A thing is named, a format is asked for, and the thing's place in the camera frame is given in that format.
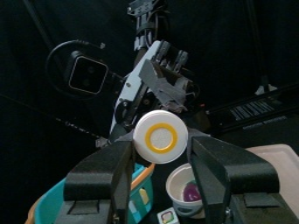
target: white disc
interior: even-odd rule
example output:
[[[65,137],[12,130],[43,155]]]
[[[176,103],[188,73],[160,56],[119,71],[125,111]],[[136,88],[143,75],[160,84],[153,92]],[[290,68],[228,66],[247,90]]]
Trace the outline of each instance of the white disc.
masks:
[[[148,112],[135,126],[133,143],[139,155],[155,164],[172,162],[187,146],[183,120],[165,110]]]

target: screw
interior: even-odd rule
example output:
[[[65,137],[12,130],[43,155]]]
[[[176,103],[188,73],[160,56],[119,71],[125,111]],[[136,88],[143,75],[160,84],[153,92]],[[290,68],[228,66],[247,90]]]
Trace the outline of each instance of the screw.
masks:
[[[232,211],[230,210],[228,207],[226,209],[226,215],[227,215],[228,218],[232,218],[232,216],[234,216]]]
[[[116,214],[113,214],[113,224],[117,224],[119,223],[119,217]]]
[[[148,105],[149,104],[149,101],[145,99],[144,100],[144,105]]]
[[[124,125],[125,125],[125,127],[128,127],[129,126],[129,123],[128,122],[124,122]]]

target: cable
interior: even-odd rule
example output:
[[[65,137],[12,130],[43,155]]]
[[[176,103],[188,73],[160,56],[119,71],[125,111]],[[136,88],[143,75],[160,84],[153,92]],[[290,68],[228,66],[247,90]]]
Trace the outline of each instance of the cable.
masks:
[[[260,41],[260,34],[258,29],[258,15],[256,15],[256,7],[255,2],[252,0],[244,0],[247,15],[248,15],[248,22],[251,26],[252,32],[252,40],[254,40],[254,47],[256,53],[256,69],[258,69],[258,76],[260,81],[260,86],[264,88],[266,92],[270,91],[268,88],[268,73],[267,73],[267,66],[266,66],[266,59]]]
[[[8,101],[13,102],[15,104],[28,108],[29,110],[37,112],[40,115],[51,118],[52,120],[55,120],[59,123],[63,123],[65,127],[69,127],[72,129],[75,129],[76,131],[79,131],[80,133],[84,133],[92,137],[95,137],[96,139],[100,139],[100,136],[95,133],[92,133],[91,131],[83,129],[80,126],[77,126],[75,123],[68,122],[61,120],[59,117],[56,117],[55,115],[49,115],[48,113],[43,112],[40,109],[35,108],[33,106],[23,103],[21,101],[17,101],[16,99],[11,98],[9,96],[0,94],[0,97],[3,97],[4,99],[7,99]]]
[[[155,24],[155,28],[153,28],[153,40],[157,40],[157,30],[159,30],[159,17],[163,17],[163,19],[165,20],[164,22],[164,27],[165,29],[168,30],[168,27],[169,27],[169,21],[168,21],[168,18],[165,16],[165,14],[168,13],[168,11],[164,9],[163,6],[160,6],[148,16],[148,19],[147,19],[147,22],[151,21],[152,19],[152,16],[155,16],[153,18],[153,24]]]

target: purple liquid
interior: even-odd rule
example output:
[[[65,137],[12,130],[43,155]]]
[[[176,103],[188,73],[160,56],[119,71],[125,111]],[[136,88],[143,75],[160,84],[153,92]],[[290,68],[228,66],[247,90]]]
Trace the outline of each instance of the purple liquid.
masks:
[[[191,201],[200,200],[200,199],[201,199],[201,195],[199,192],[199,188],[192,181],[185,185],[185,187],[183,189],[183,201],[191,202]]]

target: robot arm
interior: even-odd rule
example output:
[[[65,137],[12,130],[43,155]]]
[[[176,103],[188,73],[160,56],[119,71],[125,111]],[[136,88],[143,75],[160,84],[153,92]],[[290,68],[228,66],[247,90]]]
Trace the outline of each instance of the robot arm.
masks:
[[[187,59],[187,52],[177,50],[168,42],[153,42],[132,73],[127,76],[116,100],[111,143],[116,139],[115,136],[119,137],[115,134],[117,125],[129,131],[144,113],[151,110],[165,109],[176,114],[184,110],[192,111],[192,108],[185,108],[188,102],[185,95],[193,92],[191,95],[196,98],[197,86],[183,75]]]
[[[133,166],[129,141],[115,142],[81,160],[65,178],[55,223],[127,223]]]
[[[279,194],[274,166],[236,145],[192,139],[191,167],[207,224],[299,223]]]

